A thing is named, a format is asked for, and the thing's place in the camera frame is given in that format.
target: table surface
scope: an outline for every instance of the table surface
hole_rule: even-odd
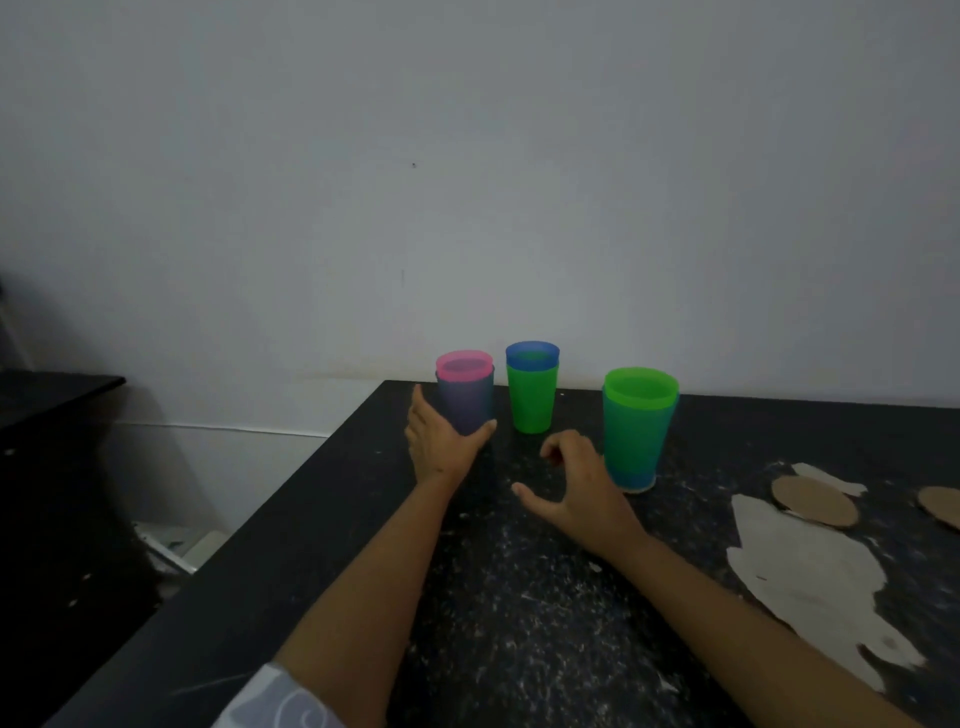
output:
[[[23,425],[119,387],[121,376],[76,375],[61,372],[0,372],[0,430]]]
[[[49,725],[209,726],[409,493],[410,391],[384,382]],[[522,510],[511,482],[559,498],[563,475],[538,458],[541,436],[510,426],[503,387],[495,408],[501,427],[444,521],[390,724],[749,725],[622,577]],[[599,392],[558,392],[554,428],[567,427],[601,441]],[[955,409],[683,395],[659,482],[631,503],[752,599],[727,564],[731,496],[770,500],[796,462],[866,484],[849,533],[886,570],[877,611],[927,659],[873,662],[896,704],[946,728],[960,715],[960,533],[915,495],[956,484],[958,442]]]

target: hand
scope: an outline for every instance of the hand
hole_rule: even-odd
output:
[[[496,430],[496,420],[483,424],[464,437],[423,398],[420,385],[414,387],[413,402],[407,410],[407,428],[403,434],[410,444],[417,483],[438,477],[456,488],[467,477],[473,459]]]
[[[561,502],[553,503],[535,496],[523,483],[514,483],[513,491],[528,511],[615,567],[618,557],[647,540],[634,509],[613,485],[589,438],[573,429],[555,432],[544,441],[540,457],[565,467],[566,493]]]

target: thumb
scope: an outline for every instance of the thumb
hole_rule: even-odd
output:
[[[496,420],[487,420],[480,426],[480,429],[469,435],[467,439],[471,445],[479,450],[487,444],[494,432],[496,432]]]
[[[560,517],[564,505],[554,503],[552,500],[544,500],[534,495],[534,492],[527,488],[523,483],[514,483],[511,486],[514,495],[523,503],[523,507],[530,511],[534,516],[544,519],[548,523],[560,526]]]

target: cardboard circle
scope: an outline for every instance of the cardboard circle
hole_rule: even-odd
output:
[[[960,490],[931,485],[917,493],[917,500],[933,518],[960,530]]]
[[[780,505],[808,521],[847,528],[860,518],[852,500],[833,486],[812,477],[779,477],[774,480],[773,493]]]

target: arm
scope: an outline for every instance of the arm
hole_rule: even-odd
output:
[[[758,728],[918,724],[779,622],[649,536],[589,439],[551,435],[540,454],[566,467],[560,503],[521,483],[532,513],[608,561],[657,608]]]
[[[414,388],[405,430],[417,485],[320,596],[276,655],[349,728],[380,728],[446,506],[490,421],[461,437]]]

